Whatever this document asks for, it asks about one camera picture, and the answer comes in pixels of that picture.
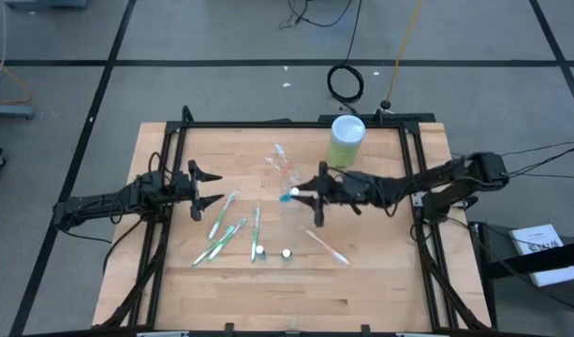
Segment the white booklet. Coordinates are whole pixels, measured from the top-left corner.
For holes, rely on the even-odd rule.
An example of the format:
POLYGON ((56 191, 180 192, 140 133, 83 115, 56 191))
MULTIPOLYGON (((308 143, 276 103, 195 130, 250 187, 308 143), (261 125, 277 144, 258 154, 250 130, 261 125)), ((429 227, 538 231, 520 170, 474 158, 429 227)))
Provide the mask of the white booklet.
MULTIPOLYGON (((508 235, 521 256, 564 246, 552 224, 513 229, 508 235)), ((555 285, 574 280, 574 266, 533 272, 529 276, 538 287, 555 285)))

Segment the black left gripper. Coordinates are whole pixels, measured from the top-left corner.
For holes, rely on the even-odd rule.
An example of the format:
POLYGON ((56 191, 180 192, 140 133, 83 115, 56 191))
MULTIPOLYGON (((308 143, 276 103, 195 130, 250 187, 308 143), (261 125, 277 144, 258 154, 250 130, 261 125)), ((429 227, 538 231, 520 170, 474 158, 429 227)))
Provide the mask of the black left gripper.
POLYGON ((174 175, 173 190, 179 201, 190 201, 190 216, 195 221, 201 220, 202 209, 206 209, 224 194, 201 197, 199 192, 199 183, 213 182, 222 180, 223 177, 212 173, 206 173, 200 170, 195 160, 189 160, 187 163, 187 173, 178 171, 174 175))

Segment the grey base plate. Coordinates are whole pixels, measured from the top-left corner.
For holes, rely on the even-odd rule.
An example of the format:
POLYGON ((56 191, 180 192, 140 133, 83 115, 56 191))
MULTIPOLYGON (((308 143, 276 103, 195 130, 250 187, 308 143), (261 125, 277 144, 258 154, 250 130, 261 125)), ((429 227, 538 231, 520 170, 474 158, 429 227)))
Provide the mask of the grey base plate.
POLYGON ((0 105, 0 117, 25 118, 31 120, 35 117, 32 106, 0 105))

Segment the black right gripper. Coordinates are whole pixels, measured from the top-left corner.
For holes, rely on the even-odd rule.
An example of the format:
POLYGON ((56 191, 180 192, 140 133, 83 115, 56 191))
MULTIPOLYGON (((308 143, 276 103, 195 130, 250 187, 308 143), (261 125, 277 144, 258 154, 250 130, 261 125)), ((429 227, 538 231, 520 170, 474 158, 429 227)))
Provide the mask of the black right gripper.
POLYGON ((351 207, 356 215, 361 215, 362 211, 357 206, 358 197, 348 191, 347 187, 353 187, 353 184, 346 184, 345 181, 337 181, 329 174, 329 166, 326 162, 318 164, 318 175, 310 181, 297 185, 300 191, 316 191, 317 198, 306 196, 293 196, 297 200, 312 209, 316 209, 316 227, 324 226, 324 206, 326 204, 345 204, 351 207))

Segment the green disinfecting wipes canister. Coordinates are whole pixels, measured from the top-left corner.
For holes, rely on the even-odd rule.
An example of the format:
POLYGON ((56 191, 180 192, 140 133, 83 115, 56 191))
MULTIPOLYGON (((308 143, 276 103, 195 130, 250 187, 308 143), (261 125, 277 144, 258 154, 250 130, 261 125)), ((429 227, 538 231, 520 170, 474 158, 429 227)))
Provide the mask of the green disinfecting wipes canister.
POLYGON ((355 162, 365 137, 363 121, 354 115, 342 115, 331 124, 327 162, 337 168, 347 168, 355 162))

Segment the grey blue floor object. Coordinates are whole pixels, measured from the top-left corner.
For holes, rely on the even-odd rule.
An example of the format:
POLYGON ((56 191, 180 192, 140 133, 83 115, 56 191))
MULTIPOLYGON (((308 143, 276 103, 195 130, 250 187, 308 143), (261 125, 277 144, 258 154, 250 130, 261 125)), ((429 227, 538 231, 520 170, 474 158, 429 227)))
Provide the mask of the grey blue floor object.
POLYGON ((2 0, 11 9, 77 8, 85 9, 88 0, 2 0))

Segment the black aluminium table frame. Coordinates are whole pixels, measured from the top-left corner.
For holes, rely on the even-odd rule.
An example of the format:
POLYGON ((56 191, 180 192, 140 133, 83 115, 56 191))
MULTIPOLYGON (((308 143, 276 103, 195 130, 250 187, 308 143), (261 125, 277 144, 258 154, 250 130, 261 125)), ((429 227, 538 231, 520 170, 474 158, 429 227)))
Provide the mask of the black aluminium table frame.
POLYGON ((218 126, 195 123, 184 140, 184 160, 223 177, 204 183, 203 195, 225 196, 193 221, 186 202, 174 207, 169 247, 157 291, 145 289, 138 321, 158 330, 261 331, 428 331, 448 324, 447 308, 437 298, 430 315, 416 244, 410 238, 412 212, 403 202, 393 217, 365 207, 356 215, 332 205, 325 225, 314 225, 313 212, 300 203, 278 201, 281 174, 265 161, 274 144, 284 148, 304 180, 325 158, 330 129, 314 123, 245 123, 218 126), (229 194, 229 205, 212 240, 208 234, 229 194), (261 210, 258 245, 266 258, 251 261, 254 209, 261 210), (191 264, 229 226, 246 224, 211 261, 191 264), (347 266, 309 237, 344 255, 347 266), (282 258, 284 249, 293 253, 282 258))

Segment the green toothbrush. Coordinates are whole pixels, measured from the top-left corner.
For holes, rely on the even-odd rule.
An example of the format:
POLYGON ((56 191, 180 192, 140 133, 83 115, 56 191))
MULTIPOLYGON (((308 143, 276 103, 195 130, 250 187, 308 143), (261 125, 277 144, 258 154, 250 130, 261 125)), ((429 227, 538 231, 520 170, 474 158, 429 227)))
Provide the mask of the green toothbrush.
POLYGON ((253 226, 252 245, 251 245, 251 261, 252 261, 252 263, 255 262, 256 256, 257 256, 260 216, 261 216, 261 210, 259 207, 256 207, 254 209, 254 226, 253 226))
POLYGON ((192 267, 197 266, 203 260, 203 258, 208 256, 218 245, 224 242, 228 238, 228 236, 234 231, 234 229, 235 226, 229 226, 225 232, 225 235, 220 240, 212 243, 205 251, 203 251, 199 256, 197 256, 195 260, 192 262, 191 266, 192 267))
POLYGON ((215 248, 212 250, 212 252, 208 255, 208 260, 211 261, 213 260, 220 252, 221 250, 228 244, 228 242, 236 235, 236 233, 246 224, 247 219, 246 218, 242 218, 239 223, 237 224, 237 226, 232 229, 230 231, 230 233, 223 239, 220 241, 220 243, 218 243, 215 248))
POLYGON ((233 190, 228 198, 227 201, 224 205, 224 207, 221 209, 220 213, 218 214, 218 217, 216 218, 215 222, 213 223, 213 227, 210 230, 209 234, 208 234, 208 239, 212 240, 213 237, 215 236, 216 232, 218 231, 218 229, 220 228, 224 217, 227 213, 228 207, 229 205, 237 198, 237 196, 239 196, 241 194, 241 192, 239 190, 233 190))

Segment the black side stand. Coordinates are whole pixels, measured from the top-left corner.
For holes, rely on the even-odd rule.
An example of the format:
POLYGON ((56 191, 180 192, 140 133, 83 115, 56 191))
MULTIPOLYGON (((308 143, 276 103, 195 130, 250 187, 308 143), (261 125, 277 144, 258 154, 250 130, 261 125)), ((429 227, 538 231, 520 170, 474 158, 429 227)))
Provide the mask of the black side stand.
POLYGON ((526 258, 517 247, 527 241, 511 237, 510 227, 484 222, 469 227, 493 326, 505 332, 573 336, 574 279, 538 286, 530 273, 574 263, 574 237, 562 236, 556 245, 542 243, 536 258, 526 258))

